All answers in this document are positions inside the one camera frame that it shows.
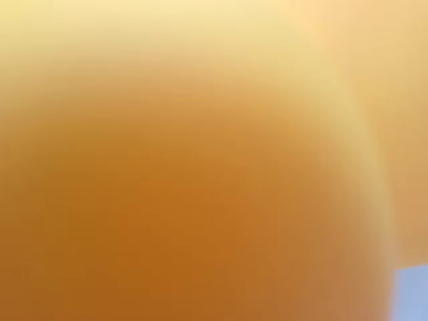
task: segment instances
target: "orange round object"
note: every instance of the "orange round object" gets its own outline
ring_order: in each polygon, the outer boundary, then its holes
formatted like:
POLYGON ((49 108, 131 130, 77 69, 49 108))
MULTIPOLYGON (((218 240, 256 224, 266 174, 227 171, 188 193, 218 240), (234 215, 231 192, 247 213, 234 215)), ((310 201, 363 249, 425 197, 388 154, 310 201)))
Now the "orange round object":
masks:
POLYGON ((352 98, 281 17, 189 8, 51 13, 11 45, 0 319, 387 320, 352 98))

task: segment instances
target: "beige wall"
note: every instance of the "beige wall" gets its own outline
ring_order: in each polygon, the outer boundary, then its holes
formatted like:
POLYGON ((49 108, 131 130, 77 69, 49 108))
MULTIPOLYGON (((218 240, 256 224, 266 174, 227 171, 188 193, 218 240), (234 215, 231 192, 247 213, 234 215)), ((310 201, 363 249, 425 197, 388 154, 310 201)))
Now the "beige wall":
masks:
POLYGON ((350 80, 387 166, 401 263, 428 262, 428 2, 286 0, 350 80))

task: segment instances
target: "orange surface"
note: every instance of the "orange surface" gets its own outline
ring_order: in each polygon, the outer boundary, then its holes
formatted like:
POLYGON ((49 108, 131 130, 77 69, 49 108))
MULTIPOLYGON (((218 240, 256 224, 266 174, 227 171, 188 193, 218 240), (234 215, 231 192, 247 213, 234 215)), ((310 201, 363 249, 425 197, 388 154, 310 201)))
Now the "orange surface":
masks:
POLYGON ((2 52, 0 320, 387 320, 342 82, 281 17, 191 4, 43 11, 2 52))

